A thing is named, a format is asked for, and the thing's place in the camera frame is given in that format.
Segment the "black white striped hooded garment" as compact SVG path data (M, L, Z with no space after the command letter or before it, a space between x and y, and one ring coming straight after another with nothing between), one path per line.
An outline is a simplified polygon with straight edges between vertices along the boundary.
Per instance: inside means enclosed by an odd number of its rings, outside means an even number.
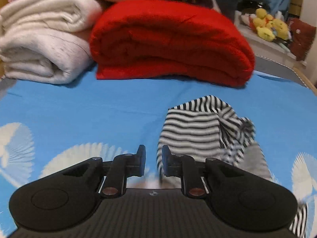
M160 181L180 187L180 178L164 173L163 146L168 146L173 154L188 155L198 162L214 157L272 181L255 132L252 121L239 117L229 104L212 95L170 108L158 140Z

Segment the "blue white patterned bedsheet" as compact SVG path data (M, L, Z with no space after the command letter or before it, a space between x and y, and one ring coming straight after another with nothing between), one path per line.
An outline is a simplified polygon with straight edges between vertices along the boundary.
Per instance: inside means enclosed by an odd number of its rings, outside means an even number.
M16 229L9 199L20 186L92 156L112 160L146 146L146 172L129 183L159 186L156 151L169 108L213 95L250 119L273 180L306 208L294 230L316 237L316 96L254 72L227 88L186 79L103 80L94 71L62 86L1 80L1 237Z

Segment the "cream folded quilt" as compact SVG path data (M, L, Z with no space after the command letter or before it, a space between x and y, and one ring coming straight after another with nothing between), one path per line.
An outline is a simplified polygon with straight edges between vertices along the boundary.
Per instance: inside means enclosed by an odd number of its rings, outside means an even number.
M9 79L68 84L91 66L97 0L15 0L1 8L1 62Z

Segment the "red folded blanket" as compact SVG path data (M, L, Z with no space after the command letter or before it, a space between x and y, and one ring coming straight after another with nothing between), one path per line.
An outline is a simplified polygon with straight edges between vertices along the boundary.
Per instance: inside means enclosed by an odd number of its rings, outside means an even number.
M99 80L180 75L245 85L255 56L235 25L214 9L166 0L126 0L103 12L90 35Z

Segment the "yellow plush toys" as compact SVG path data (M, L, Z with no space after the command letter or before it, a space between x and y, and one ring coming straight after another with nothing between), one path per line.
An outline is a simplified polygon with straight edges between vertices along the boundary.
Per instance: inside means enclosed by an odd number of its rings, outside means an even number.
M280 18L275 18L266 9L258 8L255 13L245 13L240 16L241 21L261 39L272 42L274 40L290 40L291 34L287 24Z

